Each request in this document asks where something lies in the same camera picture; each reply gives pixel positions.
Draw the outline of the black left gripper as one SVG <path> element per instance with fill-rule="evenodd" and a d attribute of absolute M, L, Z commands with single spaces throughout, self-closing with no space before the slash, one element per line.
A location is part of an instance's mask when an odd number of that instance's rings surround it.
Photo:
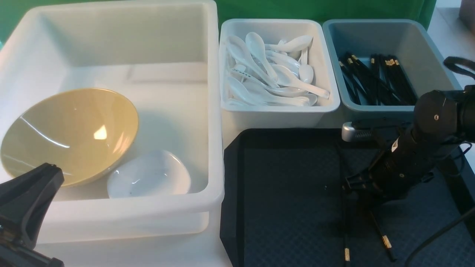
<path fill-rule="evenodd" d="M 63 171 L 44 163 L 0 186 L 0 266 L 64 267 L 64 262 L 34 250 Z"/>

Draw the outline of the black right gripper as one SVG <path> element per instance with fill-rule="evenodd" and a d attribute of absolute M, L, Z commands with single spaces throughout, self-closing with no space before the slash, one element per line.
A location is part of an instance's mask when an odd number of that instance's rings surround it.
<path fill-rule="evenodd" d="M 419 184 L 434 178 L 435 162 L 416 154 L 380 151 L 368 168 L 345 177 L 343 189 L 356 193 L 361 202 L 389 202 L 405 199 Z"/>

